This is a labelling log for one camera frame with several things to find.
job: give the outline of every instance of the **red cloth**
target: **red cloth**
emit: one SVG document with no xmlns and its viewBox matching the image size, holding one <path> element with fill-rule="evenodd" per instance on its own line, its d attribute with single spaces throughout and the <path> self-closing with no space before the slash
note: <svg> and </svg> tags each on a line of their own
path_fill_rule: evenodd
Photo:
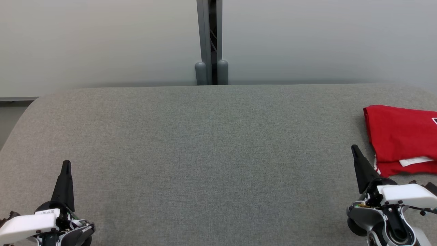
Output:
<svg viewBox="0 0 437 246">
<path fill-rule="evenodd" d="M 437 174 L 437 112 L 372 105 L 364 108 L 364 117 L 381 176 L 400 172 Z M 435 161 L 406 167 L 399 163 L 419 156 Z"/>
</svg>

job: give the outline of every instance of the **white wall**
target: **white wall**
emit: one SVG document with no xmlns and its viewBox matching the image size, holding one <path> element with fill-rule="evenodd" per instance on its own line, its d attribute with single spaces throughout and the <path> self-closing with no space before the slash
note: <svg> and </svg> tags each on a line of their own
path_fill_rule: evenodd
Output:
<svg viewBox="0 0 437 246">
<path fill-rule="evenodd" d="M 195 0 L 1 0 L 0 98 L 196 84 Z"/>
<path fill-rule="evenodd" d="M 230 84 L 395 82 L 437 92 L 436 0 L 223 0 Z"/>
</svg>

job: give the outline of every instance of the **wire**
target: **wire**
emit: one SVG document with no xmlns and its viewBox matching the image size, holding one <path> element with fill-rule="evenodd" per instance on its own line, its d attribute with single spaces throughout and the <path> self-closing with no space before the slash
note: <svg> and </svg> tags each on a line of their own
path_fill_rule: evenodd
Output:
<svg viewBox="0 0 437 246">
<path fill-rule="evenodd" d="M 217 49 L 215 48 L 214 44 L 212 43 L 212 39 L 211 39 L 211 37 L 209 37 L 209 41 L 211 41 L 212 48 L 213 48 L 216 52 L 218 52 Z"/>
<path fill-rule="evenodd" d="M 214 35 L 214 32 L 213 32 L 211 29 L 209 29 L 209 31 L 212 33 L 212 35 L 214 36 L 214 38 L 217 39 L 217 37 Z"/>
</svg>

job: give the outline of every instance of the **white tag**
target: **white tag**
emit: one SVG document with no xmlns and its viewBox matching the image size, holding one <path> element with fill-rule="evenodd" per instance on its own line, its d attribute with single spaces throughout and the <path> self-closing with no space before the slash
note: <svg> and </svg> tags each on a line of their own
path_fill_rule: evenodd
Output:
<svg viewBox="0 0 437 246">
<path fill-rule="evenodd" d="M 43 211 L 36 211 L 35 214 L 55 214 L 56 218 L 58 218 L 59 215 L 61 214 L 61 210 L 59 208 L 53 208 Z"/>
<path fill-rule="evenodd" d="M 401 163 L 401 166 L 406 167 L 406 166 L 409 166 L 411 164 L 430 162 L 430 161 L 433 161 L 433 159 L 430 159 L 426 156 L 419 156 L 419 157 L 415 157 L 415 158 L 400 160 L 399 163 Z"/>
</svg>

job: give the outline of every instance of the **white label on red cloth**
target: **white label on red cloth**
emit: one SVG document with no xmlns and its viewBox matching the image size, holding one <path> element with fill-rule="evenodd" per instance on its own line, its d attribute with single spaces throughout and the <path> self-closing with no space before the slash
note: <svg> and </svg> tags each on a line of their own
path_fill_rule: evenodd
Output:
<svg viewBox="0 0 437 246">
<path fill-rule="evenodd" d="M 419 157 L 415 157 L 415 158 L 399 160 L 399 163 L 401 163 L 401 166 L 406 167 L 406 166 L 409 166 L 411 164 L 430 162 L 430 161 L 433 161 L 433 159 L 430 159 L 426 156 L 419 156 Z"/>
</svg>

